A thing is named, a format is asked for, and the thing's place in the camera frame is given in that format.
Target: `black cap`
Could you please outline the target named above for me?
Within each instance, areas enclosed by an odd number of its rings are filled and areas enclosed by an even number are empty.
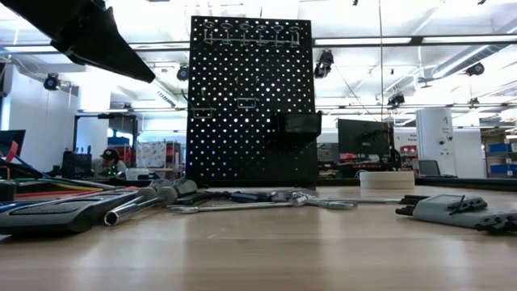
[[[112,159],[118,160],[119,159],[119,153],[114,149],[106,149],[104,150],[103,154],[101,155],[103,159],[107,161],[111,161]]]

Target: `person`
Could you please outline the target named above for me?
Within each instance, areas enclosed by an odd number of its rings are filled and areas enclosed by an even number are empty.
[[[94,178],[108,177],[126,171],[126,165],[120,161],[119,153],[114,149],[105,149],[100,158],[91,161]]]

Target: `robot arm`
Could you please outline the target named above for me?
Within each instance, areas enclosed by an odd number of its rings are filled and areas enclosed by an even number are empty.
[[[151,83],[155,75],[119,34],[104,0],[0,0],[26,19],[59,52],[92,65]]]

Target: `black cable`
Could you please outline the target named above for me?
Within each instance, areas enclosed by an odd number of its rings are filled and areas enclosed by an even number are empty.
[[[341,79],[342,79],[342,80],[345,82],[345,84],[347,85],[348,90],[350,90],[350,92],[354,95],[354,97],[357,99],[357,102],[359,102],[359,104],[361,105],[361,107],[362,107],[364,110],[366,110],[366,112],[367,112],[367,113],[368,113],[368,114],[373,118],[373,120],[374,120],[375,122],[379,122],[379,121],[377,120],[377,118],[375,118],[375,116],[374,116],[374,115],[373,115],[373,114],[372,114],[372,113],[371,113],[371,112],[370,112],[370,111],[369,111],[369,110],[368,110],[368,109],[367,109],[367,108],[366,108],[366,107],[361,103],[361,100],[359,100],[359,97],[357,97],[357,95],[356,95],[356,94],[355,94],[355,92],[352,90],[352,88],[350,88],[350,85],[348,85],[347,80],[345,79],[345,77],[343,77],[343,75],[341,74],[341,71],[339,70],[339,68],[338,68],[336,65],[334,65],[334,67],[335,67],[335,68],[336,68],[336,70],[338,71],[339,76],[341,77]]]

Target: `wooden table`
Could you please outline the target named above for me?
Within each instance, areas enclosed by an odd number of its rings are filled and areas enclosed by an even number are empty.
[[[452,188],[322,196],[517,196]],[[414,221],[396,205],[174,215],[148,211],[68,238],[0,241],[1,290],[517,290],[517,236]]]

